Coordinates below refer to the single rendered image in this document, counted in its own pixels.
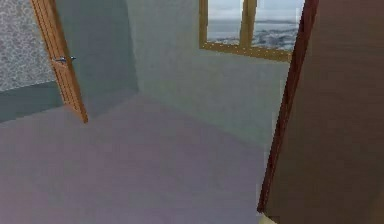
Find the wooden framed window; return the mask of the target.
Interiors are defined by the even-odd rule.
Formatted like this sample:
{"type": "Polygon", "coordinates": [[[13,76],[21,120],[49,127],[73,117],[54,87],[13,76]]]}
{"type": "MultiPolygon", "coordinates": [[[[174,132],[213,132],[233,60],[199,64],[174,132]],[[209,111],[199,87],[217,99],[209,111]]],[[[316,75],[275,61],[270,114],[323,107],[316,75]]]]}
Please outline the wooden framed window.
{"type": "Polygon", "coordinates": [[[306,0],[199,0],[199,48],[289,62],[306,0]]]}

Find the light wooden room door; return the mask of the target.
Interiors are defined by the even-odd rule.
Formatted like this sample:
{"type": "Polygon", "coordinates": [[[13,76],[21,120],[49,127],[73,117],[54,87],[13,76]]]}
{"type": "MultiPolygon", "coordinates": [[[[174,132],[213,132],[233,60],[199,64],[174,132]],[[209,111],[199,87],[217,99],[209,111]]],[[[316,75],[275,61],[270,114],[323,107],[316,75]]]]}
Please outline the light wooden room door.
{"type": "Polygon", "coordinates": [[[63,104],[72,109],[83,123],[88,122],[80,86],[70,59],[68,45],[58,15],[55,0],[30,0],[48,58],[54,71],[63,104]],[[53,58],[64,56],[67,63],[55,62],[53,58]]]}

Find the dark brown wooden cupboard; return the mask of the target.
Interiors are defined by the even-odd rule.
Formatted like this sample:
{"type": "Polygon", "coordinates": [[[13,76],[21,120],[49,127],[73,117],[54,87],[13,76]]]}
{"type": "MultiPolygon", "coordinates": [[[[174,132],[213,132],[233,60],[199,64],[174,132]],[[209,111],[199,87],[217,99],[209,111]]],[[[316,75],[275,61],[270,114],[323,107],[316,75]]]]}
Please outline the dark brown wooden cupboard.
{"type": "Polygon", "coordinates": [[[384,224],[384,0],[305,0],[257,210],[384,224]]]}

